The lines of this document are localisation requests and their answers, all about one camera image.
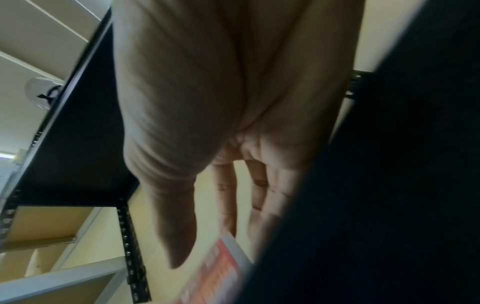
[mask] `hand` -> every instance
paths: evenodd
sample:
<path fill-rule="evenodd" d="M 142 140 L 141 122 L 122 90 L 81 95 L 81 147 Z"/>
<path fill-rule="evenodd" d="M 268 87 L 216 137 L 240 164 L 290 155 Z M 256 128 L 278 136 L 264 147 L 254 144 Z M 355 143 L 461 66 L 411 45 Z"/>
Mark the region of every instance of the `hand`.
<path fill-rule="evenodd" d="M 252 179 L 259 252 L 329 138 L 352 71 L 362 0 L 117 0 L 124 157 L 172 267 L 196 238 L 194 181 L 211 164 L 219 227 L 237 227 L 233 161 Z"/>

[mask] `ceiling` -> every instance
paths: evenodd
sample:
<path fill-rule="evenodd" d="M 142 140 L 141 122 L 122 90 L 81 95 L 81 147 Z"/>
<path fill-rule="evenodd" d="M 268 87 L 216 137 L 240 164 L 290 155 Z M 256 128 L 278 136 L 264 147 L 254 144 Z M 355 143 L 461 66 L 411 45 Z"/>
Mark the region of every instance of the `ceiling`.
<path fill-rule="evenodd" d="M 110 0 L 0 1 L 0 152 L 28 149 L 46 114 L 26 98 L 26 82 L 66 81 L 109 6 Z"/>

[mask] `black shelf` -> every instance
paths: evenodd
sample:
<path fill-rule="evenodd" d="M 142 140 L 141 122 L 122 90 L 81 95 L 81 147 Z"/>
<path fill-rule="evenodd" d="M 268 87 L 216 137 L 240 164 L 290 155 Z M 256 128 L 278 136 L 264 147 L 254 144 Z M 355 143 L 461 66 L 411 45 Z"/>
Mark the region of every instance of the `black shelf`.
<path fill-rule="evenodd" d="M 133 302 L 142 303 L 151 296 L 128 210 L 138 181 L 124 163 L 123 140 L 108 12 L 0 194 L 0 248 L 19 206 L 115 207 Z"/>

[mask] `palm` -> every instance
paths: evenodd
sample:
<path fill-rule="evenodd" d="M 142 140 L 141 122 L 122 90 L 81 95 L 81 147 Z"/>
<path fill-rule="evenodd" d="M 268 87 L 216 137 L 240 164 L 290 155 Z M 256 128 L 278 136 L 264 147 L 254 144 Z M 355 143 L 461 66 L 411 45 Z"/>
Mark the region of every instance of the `palm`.
<path fill-rule="evenodd" d="M 232 162 L 246 161 L 250 231 L 260 245 L 329 137 L 362 1 L 117 1 L 125 160 L 149 195 L 172 264 L 195 240 L 193 181 L 210 163 L 220 228 L 234 234 Z"/>

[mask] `ceiling light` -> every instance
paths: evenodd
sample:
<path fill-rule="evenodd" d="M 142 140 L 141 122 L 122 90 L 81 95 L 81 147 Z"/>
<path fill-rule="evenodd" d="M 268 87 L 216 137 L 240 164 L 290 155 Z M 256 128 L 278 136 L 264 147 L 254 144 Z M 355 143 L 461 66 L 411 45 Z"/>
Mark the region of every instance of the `ceiling light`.
<path fill-rule="evenodd" d="M 15 154 L 9 154 L 9 153 L 2 153 L 2 152 L 0 152 L 0 158 L 14 159 L 14 158 L 15 158 Z"/>

